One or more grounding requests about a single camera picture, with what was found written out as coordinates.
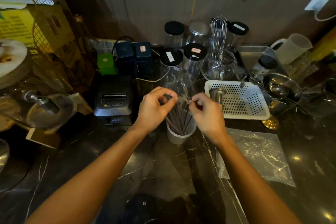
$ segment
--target black receipt printer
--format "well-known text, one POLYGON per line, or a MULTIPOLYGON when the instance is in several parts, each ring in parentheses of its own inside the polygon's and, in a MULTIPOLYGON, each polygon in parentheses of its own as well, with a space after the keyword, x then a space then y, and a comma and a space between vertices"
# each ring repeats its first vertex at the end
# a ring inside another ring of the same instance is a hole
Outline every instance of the black receipt printer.
POLYGON ((104 75, 94 104, 94 114, 105 125, 132 125, 132 78, 130 75, 104 75))

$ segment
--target gray wall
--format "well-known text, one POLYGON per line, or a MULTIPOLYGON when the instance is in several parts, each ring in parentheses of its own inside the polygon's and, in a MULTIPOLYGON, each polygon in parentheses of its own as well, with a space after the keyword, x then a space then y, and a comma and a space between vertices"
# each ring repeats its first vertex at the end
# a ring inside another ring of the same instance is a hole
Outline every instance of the gray wall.
MULTIPOLYGON (((163 43, 163 26, 169 20, 185 25, 209 22, 224 15, 250 27, 247 43, 271 43, 291 33, 301 33, 312 41, 335 25, 335 20, 317 22, 304 11, 310 0, 67 0, 80 13, 97 37, 115 39, 127 34, 152 44, 163 43)), ((330 0, 319 16, 336 14, 336 0, 330 0)))

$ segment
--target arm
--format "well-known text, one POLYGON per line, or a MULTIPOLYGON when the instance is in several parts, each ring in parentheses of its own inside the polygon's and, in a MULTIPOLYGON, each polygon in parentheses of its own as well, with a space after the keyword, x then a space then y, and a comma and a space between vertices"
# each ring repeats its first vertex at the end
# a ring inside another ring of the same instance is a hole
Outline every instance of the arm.
POLYGON ((219 150, 249 223, 300 223, 227 134, 222 106, 204 93, 192 100, 190 112, 198 128, 219 150), (195 102, 203 109, 199 110, 195 102))
POLYGON ((157 87, 143 97, 134 125, 106 152, 54 192, 27 219, 26 224, 90 223, 120 175, 132 152, 173 108, 177 94, 157 87), (172 96, 165 105, 159 99, 172 96))

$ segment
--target person's left hand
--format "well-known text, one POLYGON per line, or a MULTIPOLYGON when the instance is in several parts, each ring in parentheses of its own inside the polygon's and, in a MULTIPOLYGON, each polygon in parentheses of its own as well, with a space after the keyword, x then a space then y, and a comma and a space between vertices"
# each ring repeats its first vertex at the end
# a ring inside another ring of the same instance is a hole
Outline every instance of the person's left hand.
POLYGON ((145 95, 140 103, 139 115, 133 128, 143 130, 146 134, 152 132, 166 117, 177 101, 177 94, 166 88, 156 87, 145 95), (164 95, 172 98, 167 101, 164 95))

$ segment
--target black cable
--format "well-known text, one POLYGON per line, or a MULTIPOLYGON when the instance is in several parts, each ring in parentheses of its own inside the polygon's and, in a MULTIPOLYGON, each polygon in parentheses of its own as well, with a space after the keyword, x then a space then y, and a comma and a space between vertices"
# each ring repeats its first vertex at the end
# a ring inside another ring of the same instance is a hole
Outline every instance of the black cable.
POLYGON ((131 38, 131 37, 128 36, 128 35, 123 35, 123 36, 119 37, 119 38, 116 40, 116 42, 114 43, 114 45, 113 45, 113 48, 112 48, 112 51, 111 51, 112 54, 113 54, 114 47, 115 47, 116 43, 119 42, 120 40, 122 40, 123 38, 128 38, 128 39, 130 39, 132 42, 134 42, 134 39, 131 38))

